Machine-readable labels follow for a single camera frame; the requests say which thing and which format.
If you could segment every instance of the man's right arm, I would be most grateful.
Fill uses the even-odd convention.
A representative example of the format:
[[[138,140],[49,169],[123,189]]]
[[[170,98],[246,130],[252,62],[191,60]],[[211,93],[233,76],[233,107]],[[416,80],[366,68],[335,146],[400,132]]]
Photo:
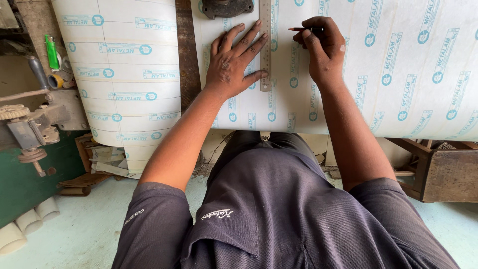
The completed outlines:
[[[385,153],[342,79],[345,40],[337,25],[329,17],[310,18],[302,25],[323,29],[314,33],[305,30],[294,36],[294,40],[309,50],[309,72],[320,90],[344,190],[378,178],[396,180]]]

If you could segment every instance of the pencil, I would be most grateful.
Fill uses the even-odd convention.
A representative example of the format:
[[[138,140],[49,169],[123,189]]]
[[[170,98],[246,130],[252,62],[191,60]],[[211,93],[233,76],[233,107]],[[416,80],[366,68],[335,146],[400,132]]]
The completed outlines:
[[[314,29],[315,31],[319,30],[319,28],[317,28],[317,27],[316,28],[312,28],[312,27],[310,27],[310,28],[304,28],[304,27],[289,28],[289,30],[294,31],[294,32],[303,32],[304,30],[312,31],[312,29]]]

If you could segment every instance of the gear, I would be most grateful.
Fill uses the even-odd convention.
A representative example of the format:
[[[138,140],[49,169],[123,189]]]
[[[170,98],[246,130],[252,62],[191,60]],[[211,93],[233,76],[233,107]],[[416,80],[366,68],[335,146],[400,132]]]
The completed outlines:
[[[30,110],[23,105],[0,106],[0,120],[19,118],[28,114],[30,114]]]

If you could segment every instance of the screw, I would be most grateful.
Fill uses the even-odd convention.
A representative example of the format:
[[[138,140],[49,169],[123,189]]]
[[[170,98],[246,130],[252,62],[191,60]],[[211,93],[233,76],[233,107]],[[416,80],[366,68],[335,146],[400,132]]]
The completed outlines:
[[[46,176],[45,170],[42,169],[42,167],[40,166],[40,164],[38,163],[38,161],[34,161],[34,162],[32,162],[32,163],[33,163],[33,166],[35,166],[35,169],[36,169],[36,171],[37,171],[36,174],[37,174],[39,177],[42,178],[42,177]]]

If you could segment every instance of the floor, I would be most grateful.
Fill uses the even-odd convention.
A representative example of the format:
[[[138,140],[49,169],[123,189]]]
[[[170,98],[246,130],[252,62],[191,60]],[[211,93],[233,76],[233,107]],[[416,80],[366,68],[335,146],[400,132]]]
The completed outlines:
[[[206,161],[215,162],[230,130],[211,130],[203,145]],[[304,136],[316,154],[327,150],[327,137]],[[336,188],[340,180],[328,178]],[[206,192],[205,176],[192,176],[186,197],[195,216]],[[137,180],[109,178],[87,197],[56,196],[61,214],[27,236],[27,244],[0,256],[8,269],[111,268],[131,195]],[[410,199],[425,224],[462,269],[478,268],[478,204],[420,203]]]

